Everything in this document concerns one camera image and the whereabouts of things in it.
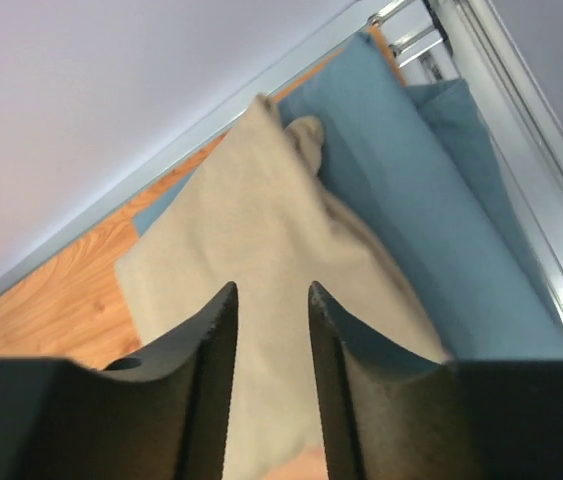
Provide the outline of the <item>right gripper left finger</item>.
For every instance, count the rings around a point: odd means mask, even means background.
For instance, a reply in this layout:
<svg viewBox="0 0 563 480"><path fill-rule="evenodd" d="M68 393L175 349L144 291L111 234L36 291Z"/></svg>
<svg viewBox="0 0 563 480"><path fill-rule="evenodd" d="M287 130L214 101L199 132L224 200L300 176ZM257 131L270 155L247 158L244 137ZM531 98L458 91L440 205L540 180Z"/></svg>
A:
<svg viewBox="0 0 563 480"><path fill-rule="evenodd" d="M0 358L0 479L218 479L238 331L226 284L102 370Z"/></svg>

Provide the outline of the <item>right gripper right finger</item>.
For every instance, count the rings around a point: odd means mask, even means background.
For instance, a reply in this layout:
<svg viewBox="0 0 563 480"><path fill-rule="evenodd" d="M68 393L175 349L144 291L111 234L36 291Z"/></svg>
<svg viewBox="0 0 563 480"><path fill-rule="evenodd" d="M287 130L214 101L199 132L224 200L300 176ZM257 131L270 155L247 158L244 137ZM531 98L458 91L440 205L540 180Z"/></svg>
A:
<svg viewBox="0 0 563 480"><path fill-rule="evenodd" d="M308 298L330 478L563 479L562 360L437 364Z"/></svg>

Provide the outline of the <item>beige t shirt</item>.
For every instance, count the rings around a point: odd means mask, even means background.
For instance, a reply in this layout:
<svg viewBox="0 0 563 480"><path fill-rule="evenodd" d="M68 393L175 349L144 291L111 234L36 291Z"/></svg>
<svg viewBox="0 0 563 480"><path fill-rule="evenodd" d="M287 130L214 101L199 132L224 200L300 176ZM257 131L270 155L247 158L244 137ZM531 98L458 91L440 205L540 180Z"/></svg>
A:
<svg viewBox="0 0 563 480"><path fill-rule="evenodd" d="M256 97L166 210L115 265L142 342L238 289L238 339L223 477L261 479L322 445L308 290L435 362L441 340L372 231L317 174L320 120L283 123Z"/></svg>

